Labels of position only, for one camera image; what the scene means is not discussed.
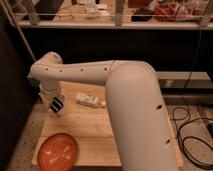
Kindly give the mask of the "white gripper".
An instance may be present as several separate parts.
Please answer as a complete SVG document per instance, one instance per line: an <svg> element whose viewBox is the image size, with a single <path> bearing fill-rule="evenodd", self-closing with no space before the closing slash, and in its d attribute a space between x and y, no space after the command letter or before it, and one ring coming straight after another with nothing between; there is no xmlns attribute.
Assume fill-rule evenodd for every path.
<svg viewBox="0 0 213 171"><path fill-rule="evenodd" d="M48 111L58 114L64 107L65 96L62 93L61 85L58 85L54 90L46 90L39 85L39 96L43 105Z"/></svg>

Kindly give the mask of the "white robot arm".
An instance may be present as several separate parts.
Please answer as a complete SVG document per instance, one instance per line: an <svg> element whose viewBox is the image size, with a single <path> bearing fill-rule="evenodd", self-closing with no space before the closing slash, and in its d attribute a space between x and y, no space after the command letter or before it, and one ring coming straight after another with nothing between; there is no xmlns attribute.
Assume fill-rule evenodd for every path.
<svg viewBox="0 0 213 171"><path fill-rule="evenodd" d="M43 99L62 81L105 87L106 108L123 171L179 171L167 109L154 68L144 61L108 60L65 64L49 52L32 64Z"/></svg>

